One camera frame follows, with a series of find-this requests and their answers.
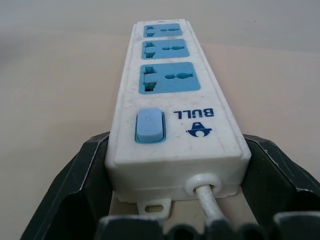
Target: white power strip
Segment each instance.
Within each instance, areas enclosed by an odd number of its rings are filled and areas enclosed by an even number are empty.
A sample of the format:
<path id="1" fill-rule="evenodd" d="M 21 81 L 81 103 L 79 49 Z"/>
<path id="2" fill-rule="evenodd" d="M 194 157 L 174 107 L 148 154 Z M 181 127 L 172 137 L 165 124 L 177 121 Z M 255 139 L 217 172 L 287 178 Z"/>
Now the white power strip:
<path id="1" fill-rule="evenodd" d="M 190 23 L 135 24 L 105 160 L 118 199 L 165 219 L 171 201 L 196 199 L 199 186 L 236 194 L 250 157 Z"/>

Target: table surface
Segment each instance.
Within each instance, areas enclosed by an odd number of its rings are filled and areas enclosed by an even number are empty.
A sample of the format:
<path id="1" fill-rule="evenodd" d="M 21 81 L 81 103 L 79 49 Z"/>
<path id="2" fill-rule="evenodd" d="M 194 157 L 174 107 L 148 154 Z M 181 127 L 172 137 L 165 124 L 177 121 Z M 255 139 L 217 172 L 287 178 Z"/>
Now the table surface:
<path id="1" fill-rule="evenodd" d="M 320 2 L 8 0 L 0 3 L 0 234 L 18 239 L 52 180 L 110 130 L 133 24 L 187 19 L 244 134 L 274 141 L 320 180 Z M 218 199 L 255 222 L 243 194 Z M 112 201 L 112 214 L 136 213 Z M 203 230 L 197 201 L 172 205 Z"/>

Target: blue switch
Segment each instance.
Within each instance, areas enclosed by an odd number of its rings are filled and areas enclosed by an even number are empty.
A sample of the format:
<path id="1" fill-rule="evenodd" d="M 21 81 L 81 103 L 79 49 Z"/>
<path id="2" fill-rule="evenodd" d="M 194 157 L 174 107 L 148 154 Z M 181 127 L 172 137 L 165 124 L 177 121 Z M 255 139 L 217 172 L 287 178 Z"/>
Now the blue switch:
<path id="1" fill-rule="evenodd" d="M 164 139 L 163 113 L 160 108 L 145 108 L 136 118 L 136 142 L 156 143 Z"/>

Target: universal socket outlet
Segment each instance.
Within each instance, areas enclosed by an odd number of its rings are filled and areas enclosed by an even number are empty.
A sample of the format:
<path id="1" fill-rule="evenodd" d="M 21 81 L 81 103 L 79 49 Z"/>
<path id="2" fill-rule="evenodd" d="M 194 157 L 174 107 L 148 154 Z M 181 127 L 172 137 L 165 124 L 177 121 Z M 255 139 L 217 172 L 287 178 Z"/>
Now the universal socket outlet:
<path id="1" fill-rule="evenodd" d="M 145 38 L 181 36 L 182 31 L 178 23 L 156 24 L 144 26 Z"/>
<path id="2" fill-rule="evenodd" d="M 142 59 L 169 59 L 188 57 L 186 41 L 183 39 L 144 41 Z"/>
<path id="3" fill-rule="evenodd" d="M 197 91 L 201 88 L 191 62 L 142 65 L 139 93 L 160 94 Z"/>

